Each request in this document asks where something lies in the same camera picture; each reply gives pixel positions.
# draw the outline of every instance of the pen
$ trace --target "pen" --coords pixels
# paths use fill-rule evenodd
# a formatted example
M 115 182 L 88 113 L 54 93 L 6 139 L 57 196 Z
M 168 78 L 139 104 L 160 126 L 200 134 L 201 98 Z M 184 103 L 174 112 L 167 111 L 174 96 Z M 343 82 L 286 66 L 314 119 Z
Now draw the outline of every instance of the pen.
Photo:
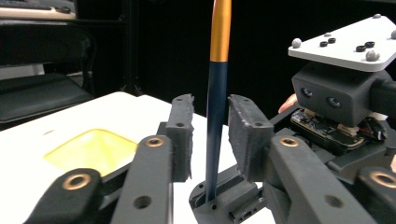
M 213 5 L 206 105 L 205 199 L 207 202 L 216 198 L 221 133 L 226 105 L 231 8 L 231 0 L 215 0 Z

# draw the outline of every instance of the circuit board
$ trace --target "circuit board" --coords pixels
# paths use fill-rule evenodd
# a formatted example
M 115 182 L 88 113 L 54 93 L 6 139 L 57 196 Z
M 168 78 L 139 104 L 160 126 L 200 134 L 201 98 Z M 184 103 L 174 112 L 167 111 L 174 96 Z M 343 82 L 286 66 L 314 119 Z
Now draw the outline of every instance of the circuit board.
M 309 116 L 302 109 L 291 115 L 291 123 L 295 125 L 304 136 L 322 147 L 328 148 L 332 153 L 341 155 L 349 150 L 364 144 L 362 136 L 350 135 L 340 131 L 338 123 L 320 116 Z

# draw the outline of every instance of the yellow surface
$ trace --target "yellow surface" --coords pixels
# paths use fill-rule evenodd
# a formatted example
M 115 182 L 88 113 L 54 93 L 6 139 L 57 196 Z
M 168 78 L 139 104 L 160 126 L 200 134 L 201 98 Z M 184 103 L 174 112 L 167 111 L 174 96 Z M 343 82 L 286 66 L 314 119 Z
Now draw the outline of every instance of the yellow surface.
M 106 130 L 82 133 L 44 156 L 44 159 L 68 172 L 92 168 L 101 176 L 114 172 L 136 153 L 137 143 Z

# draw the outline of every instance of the motion capture marker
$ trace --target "motion capture marker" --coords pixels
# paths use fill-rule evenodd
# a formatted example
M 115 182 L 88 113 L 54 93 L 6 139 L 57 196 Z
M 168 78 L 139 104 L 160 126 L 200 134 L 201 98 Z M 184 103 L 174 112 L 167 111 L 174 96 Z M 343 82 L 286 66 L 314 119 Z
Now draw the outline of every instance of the motion capture marker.
M 327 41 L 322 41 L 322 42 L 320 42 L 320 46 L 322 47 L 322 48 L 324 48 L 324 47 L 327 47 Z
M 368 62 L 376 62 L 376 61 L 378 61 L 379 56 L 380 56 L 379 53 L 377 53 L 373 50 L 370 50 L 366 53 L 366 60 Z
M 363 45 L 357 46 L 356 47 L 356 52 L 364 52 L 366 50 L 366 47 Z
M 328 41 L 329 41 L 329 44 L 335 43 L 335 40 L 336 40 L 335 38 L 329 38 L 329 40 L 328 40 Z
M 364 44 L 364 46 L 365 46 L 367 49 L 372 49 L 372 48 L 374 47 L 374 45 L 375 45 L 375 42 L 374 42 L 374 41 L 368 41 L 368 42 L 366 42 L 366 43 Z
M 294 49 L 298 49 L 301 46 L 301 43 L 302 43 L 302 41 L 300 38 L 295 38 L 291 42 L 291 45 L 293 46 Z
M 396 30 L 394 30 L 394 31 L 392 32 L 392 34 L 390 35 L 390 38 L 396 39 Z

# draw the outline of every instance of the person's hand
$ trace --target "person's hand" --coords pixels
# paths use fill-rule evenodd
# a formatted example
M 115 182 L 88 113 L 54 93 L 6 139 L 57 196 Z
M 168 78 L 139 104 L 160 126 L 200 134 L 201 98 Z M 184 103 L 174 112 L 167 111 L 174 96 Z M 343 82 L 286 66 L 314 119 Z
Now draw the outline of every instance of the person's hand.
M 396 173 L 396 156 L 393 156 L 393 161 L 392 161 L 392 163 L 390 164 L 390 168 L 392 168 L 392 171 L 393 171 L 394 173 Z
M 287 108 L 291 107 L 292 105 L 294 105 L 297 102 L 297 95 L 296 93 L 294 93 L 293 95 L 291 95 L 286 102 L 279 108 L 279 110 L 277 111 L 279 114 L 282 113 L 283 111 L 285 111 Z

